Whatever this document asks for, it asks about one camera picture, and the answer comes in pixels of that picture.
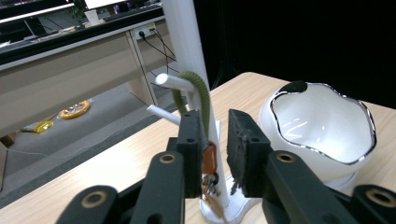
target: desk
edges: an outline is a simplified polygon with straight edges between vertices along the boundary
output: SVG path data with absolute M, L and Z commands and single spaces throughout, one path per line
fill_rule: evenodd
M 131 31 L 155 22 L 163 41 L 169 43 L 164 17 L 156 14 L 152 17 L 145 21 L 146 17 L 129 19 L 129 23 L 114 21 L 114 25 L 104 23 L 54 37 L 36 43 L 37 47 L 23 47 L 25 55 L 21 53 L 23 49 L 1 52 L 0 136 L 123 83 L 146 104 L 158 104 L 146 74 L 165 65 L 165 58 L 153 49 L 142 51 L 139 46 L 146 45 L 142 45 L 143 40 L 138 43 Z M 161 40 L 150 38 L 152 45 L 162 48 Z
M 238 109 L 254 119 L 267 97 L 287 82 L 254 73 L 244 73 L 211 92 L 216 119 L 221 121 L 220 147 L 225 176 L 228 110 Z M 377 128 L 378 144 L 373 159 L 365 166 L 356 184 L 376 184 L 396 191 L 396 110 L 366 103 Z M 151 158 L 164 151 L 169 137 L 178 127 L 161 119 L 109 148 L 75 169 L 0 210 L 0 223 L 54 223 L 72 198 L 93 185 L 109 185 L 124 190 L 144 178 Z M 265 223 L 260 204 L 256 204 L 243 223 Z M 186 200 L 186 223 L 204 223 L 198 199 Z

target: screw hole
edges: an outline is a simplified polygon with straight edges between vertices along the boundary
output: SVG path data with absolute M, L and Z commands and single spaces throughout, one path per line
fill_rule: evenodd
M 172 163 L 176 160 L 176 157 L 172 154 L 166 154 L 160 157 L 162 163 Z
M 107 199 L 107 193 L 102 190 L 97 190 L 87 194 L 81 201 L 81 205 L 85 208 L 94 208 Z
M 284 152 L 277 154 L 276 158 L 283 162 L 294 162 L 295 161 L 295 158 L 293 156 L 291 156 L 288 153 L 284 153 Z
M 381 191 L 379 189 L 369 189 L 366 191 L 366 196 L 371 201 L 378 203 L 379 205 L 389 208 L 396 207 L 396 199 L 386 191 Z

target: white pole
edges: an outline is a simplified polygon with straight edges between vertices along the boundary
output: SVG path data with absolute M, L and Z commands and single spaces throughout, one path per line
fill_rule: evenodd
M 159 74 L 155 78 L 155 84 L 166 88 L 177 89 L 180 91 L 195 92 L 194 85 L 190 83 L 188 80 L 180 77 L 169 76 L 164 73 Z
M 166 24 L 171 36 L 172 45 L 177 58 L 177 67 L 180 72 L 191 71 L 199 75 L 205 82 L 209 90 L 207 81 L 204 54 L 202 52 L 201 37 L 198 30 L 198 23 L 195 15 L 195 7 L 192 0 L 162 0 L 163 12 Z M 199 94 L 196 92 L 194 99 L 188 100 L 190 109 L 200 107 L 194 102 L 199 102 Z M 210 106 L 209 120 L 209 141 L 217 148 L 217 162 L 219 183 L 218 189 L 222 192 L 218 197 L 223 207 L 228 205 L 227 187 L 225 185 L 224 170 L 219 151 L 219 139 L 216 131 L 216 122 L 213 114 L 213 107 Z
M 193 0 L 162 0 L 162 2 L 163 13 L 177 58 L 178 70 L 180 72 L 190 71 L 199 75 L 209 90 Z M 187 91 L 187 103 L 190 109 L 201 107 L 198 91 Z M 229 194 L 227 189 L 233 186 L 233 179 L 225 179 L 224 176 L 219 148 L 219 136 L 217 134 L 212 105 L 210 106 L 209 141 L 217 147 L 217 173 L 219 175 L 217 190 L 221 193 L 217 197 L 217 200 L 224 208 L 226 221 L 230 224 L 240 223 L 249 209 L 255 203 L 258 203 L 260 199 L 245 198 L 240 189 L 233 195 Z M 200 201 L 200 205 L 201 212 L 208 223 L 224 223 L 224 220 L 214 215 L 213 211 L 205 203 L 202 203 L 202 200 Z
M 169 113 L 168 111 L 156 106 L 150 105 L 147 108 L 148 112 L 151 112 L 154 115 L 157 115 L 160 118 L 167 119 L 176 125 L 180 125 L 180 118 L 174 114 Z

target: computer monitor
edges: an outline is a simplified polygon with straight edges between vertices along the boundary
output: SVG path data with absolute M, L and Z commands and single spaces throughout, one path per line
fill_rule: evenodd
M 119 11 L 128 11 L 131 8 L 142 7 L 149 0 L 83 0 L 85 10 L 103 7 L 117 7 Z
M 0 0 L 0 24 L 26 20 L 73 5 L 72 0 Z
M 72 0 L 0 0 L 0 42 L 46 35 L 38 17 L 73 5 Z

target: green cable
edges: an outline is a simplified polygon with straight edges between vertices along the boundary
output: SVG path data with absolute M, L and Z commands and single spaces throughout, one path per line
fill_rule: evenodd
M 206 137 L 209 137 L 210 96 L 205 82 L 201 79 L 200 76 L 189 71 L 181 72 L 177 76 L 190 81 L 198 90 L 201 97 L 201 116 L 204 123 L 204 130 Z M 187 108 L 183 102 L 183 99 L 181 98 L 180 90 L 172 90 L 172 94 L 180 115 L 184 115 L 185 113 L 187 113 Z

